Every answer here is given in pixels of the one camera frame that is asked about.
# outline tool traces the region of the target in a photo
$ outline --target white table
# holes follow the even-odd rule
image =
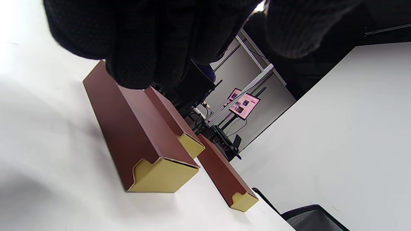
[[[230,209],[204,169],[175,194],[125,193],[82,85],[97,63],[51,38],[41,1],[0,6],[1,230],[293,231]]]

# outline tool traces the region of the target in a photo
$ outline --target gloved hand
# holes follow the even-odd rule
[[[190,60],[224,54],[261,0],[44,0],[52,36],[70,52],[106,59],[132,89],[177,85]],[[278,54],[299,58],[360,0],[268,0],[266,35]]]

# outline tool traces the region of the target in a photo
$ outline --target rectangular box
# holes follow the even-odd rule
[[[259,200],[218,148],[203,135],[198,138],[205,150],[198,156],[201,165],[230,208],[246,212]]]
[[[176,192],[199,171],[142,90],[117,85],[103,61],[83,84],[126,191]]]
[[[181,142],[183,147],[193,159],[196,158],[205,147],[191,130],[190,126],[185,122],[183,117],[181,117],[173,104],[152,87],[145,89],[144,92],[150,98],[158,112],[163,116],[167,125],[171,128],[174,134],[176,134],[177,139]]]

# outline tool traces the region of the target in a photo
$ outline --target black device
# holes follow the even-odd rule
[[[240,152],[238,148],[240,147],[241,137],[236,135],[234,142],[231,142],[221,128],[216,125],[211,126],[211,128],[215,131],[215,134],[211,137],[211,140],[220,144],[220,147],[222,147],[225,152],[224,154],[227,160],[231,161],[234,157],[241,159],[241,156],[238,154]]]

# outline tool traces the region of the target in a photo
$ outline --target computer screen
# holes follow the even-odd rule
[[[237,102],[229,109],[232,113],[238,115],[241,119],[247,119],[247,116],[251,113],[254,107],[260,102],[259,98],[256,98],[248,93],[245,93],[240,99],[236,99],[241,93],[241,90],[236,88],[228,97],[226,106],[233,100]]]

